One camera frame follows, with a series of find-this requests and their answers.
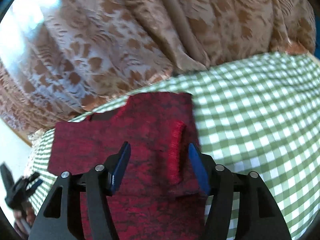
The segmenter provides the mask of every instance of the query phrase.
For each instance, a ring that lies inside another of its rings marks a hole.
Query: blue gripper pad
[[[123,149],[120,151],[120,158],[113,172],[111,173],[111,187],[110,190],[114,194],[120,187],[122,178],[124,176],[125,170],[127,168],[130,156],[131,156],[131,146],[126,143]]]
[[[202,160],[199,156],[202,154],[193,143],[189,144],[189,160],[193,168],[193,172],[196,175],[196,178],[199,183],[199,187],[209,195],[211,187],[209,185],[209,176],[207,170],[205,169]]]

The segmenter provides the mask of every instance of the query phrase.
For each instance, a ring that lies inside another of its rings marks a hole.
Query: curtain fold
[[[15,0],[0,38],[0,116],[33,132],[173,73],[313,52],[315,22],[307,0]]]

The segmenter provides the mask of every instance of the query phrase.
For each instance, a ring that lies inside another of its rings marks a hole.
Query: curtain
[[[0,116],[33,132],[173,74],[313,52],[315,23],[307,0],[15,0],[0,39]]]

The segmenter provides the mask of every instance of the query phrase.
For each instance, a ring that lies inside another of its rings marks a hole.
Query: gingham tablecloth
[[[193,94],[202,152],[233,172],[257,171],[278,203],[292,239],[306,230],[319,208],[320,179],[320,68],[309,56],[257,55],[130,94],[153,91]],[[120,107],[126,99],[122,96],[95,112]],[[44,180],[30,198],[36,212],[55,181],[47,172],[53,137],[54,130],[42,136],[32,166]],[[229,239],[236,233],[238,208],[235,194]]]

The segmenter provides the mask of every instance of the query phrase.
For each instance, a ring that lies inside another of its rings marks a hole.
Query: brown patterned curtain
[[[15,0],[0,23],[0,115],[33,132],[174,73],[313,52],[307,0]]]

